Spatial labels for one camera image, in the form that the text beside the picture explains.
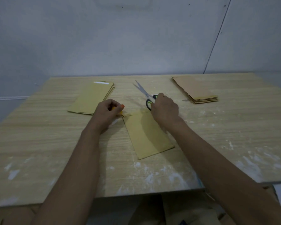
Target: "yellow object in hand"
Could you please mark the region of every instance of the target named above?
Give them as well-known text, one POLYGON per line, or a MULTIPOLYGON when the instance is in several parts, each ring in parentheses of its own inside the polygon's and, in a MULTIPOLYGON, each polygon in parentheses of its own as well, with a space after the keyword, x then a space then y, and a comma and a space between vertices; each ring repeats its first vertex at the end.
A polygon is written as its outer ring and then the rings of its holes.
MULTIPOLYGON (((113 107, 111 110, 115 109, 115 107, 113 107)), ((117 115, 122 115, 123 111, 121 111, 120 113, 118 113, 117 115)))

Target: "table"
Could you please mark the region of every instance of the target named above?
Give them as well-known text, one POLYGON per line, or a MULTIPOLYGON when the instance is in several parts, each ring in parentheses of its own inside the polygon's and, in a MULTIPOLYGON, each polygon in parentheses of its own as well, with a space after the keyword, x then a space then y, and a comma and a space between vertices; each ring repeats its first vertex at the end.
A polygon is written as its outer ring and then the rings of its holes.
MULTIPOLYGON (((138 80, 164 92, 203 139, 260 183, 281 182, 281 88, 253 73, 196 74, 218 102, 192 104, 171 75, 50 78, 0 123, 0 206, 42 203, 61 174, 89 115, 67 112, 91 81, 115 84, 111 98, 127 112, 145 108, 138 80)), ((172 136, 175 148, 138 160, 122 119, 100 139, 97 197, 202 188, 172 136)))

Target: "scissors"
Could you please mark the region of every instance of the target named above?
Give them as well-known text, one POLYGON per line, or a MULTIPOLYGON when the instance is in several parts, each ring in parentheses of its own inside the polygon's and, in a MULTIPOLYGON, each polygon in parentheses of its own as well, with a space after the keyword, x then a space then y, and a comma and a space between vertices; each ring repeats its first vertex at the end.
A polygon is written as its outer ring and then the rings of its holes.
POLYGON ((137 89, 140 90, 147 97, 146 106, 149 110, 151 110, 151 104, 155 103, 155 99, 157 98, 157 95, 150 95, 148 92, 146 92, 146 90, 141 86, 141 84, 137 80, 135 81, 138 83, 138 86, 136 86, 135 84, 133 85, 137 87, 137 89))

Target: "black and green scissor handle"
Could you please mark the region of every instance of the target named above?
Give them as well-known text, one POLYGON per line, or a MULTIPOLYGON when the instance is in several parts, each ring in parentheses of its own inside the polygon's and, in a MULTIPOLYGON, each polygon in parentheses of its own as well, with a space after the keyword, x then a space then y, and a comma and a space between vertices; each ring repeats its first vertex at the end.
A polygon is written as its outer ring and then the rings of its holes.
POLYGON ((147 101, 146 101, 146 106, 147 106, 147 108, 148 108, 149 110, 151 110, 151 104, 152 104, 152 103, 154 103, 154 102, 152 102, 150 99, 147 99, 147 101))

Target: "stack of brown paper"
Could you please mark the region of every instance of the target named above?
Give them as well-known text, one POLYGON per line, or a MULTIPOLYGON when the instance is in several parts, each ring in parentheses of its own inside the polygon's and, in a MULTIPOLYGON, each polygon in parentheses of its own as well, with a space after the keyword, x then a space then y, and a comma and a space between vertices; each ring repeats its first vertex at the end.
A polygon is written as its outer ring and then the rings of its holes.
POLYGON ((92 115, 98 103, 106 100, 113 90, 113 82, 92 82, 83 89, 68 111, 92 115))
POLYGON ((217 101, 217 95, 212 94, 204 85, 192 76, 172 77, 190 97, 193 103, 208 103, 217 101))
POLYGON ((126 115, 123 120, 138 159, 174 148, 149 110, 126 115))

